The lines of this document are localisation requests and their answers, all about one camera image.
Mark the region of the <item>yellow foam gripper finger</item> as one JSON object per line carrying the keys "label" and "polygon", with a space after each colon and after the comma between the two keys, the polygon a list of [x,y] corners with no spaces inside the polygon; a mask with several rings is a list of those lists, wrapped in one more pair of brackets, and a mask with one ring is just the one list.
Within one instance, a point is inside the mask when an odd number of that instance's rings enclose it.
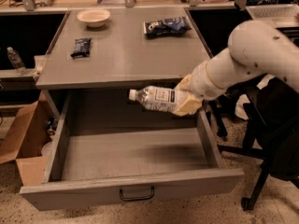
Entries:
{"label": "yellow foam gripper finger", "polygon": [[175,107],[172,113],[180,117],[195,113],[203,103],[202,99],[188,91],[175,91],[175,98]]}
{"label": "yellow foam gripper finger", "polygon": [[188,74],[179,82],[179,84],[177,84],[175,89],[178,91],[190,91],[191,90],[190,79],[191,79],[191,75]]}

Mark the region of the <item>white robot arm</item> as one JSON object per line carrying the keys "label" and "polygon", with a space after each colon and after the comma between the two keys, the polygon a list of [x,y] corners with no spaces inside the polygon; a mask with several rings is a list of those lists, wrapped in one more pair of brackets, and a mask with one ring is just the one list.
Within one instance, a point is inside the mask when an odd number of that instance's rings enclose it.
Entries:
{"label": "white robot arm", "polygon": [[262,21],[244,21],[230,33],[227,48],[198,64],[177,89],[187,94],[175,115],[195,112],[237,83],[269,74],[299,91],[299,48],[276,28]]}

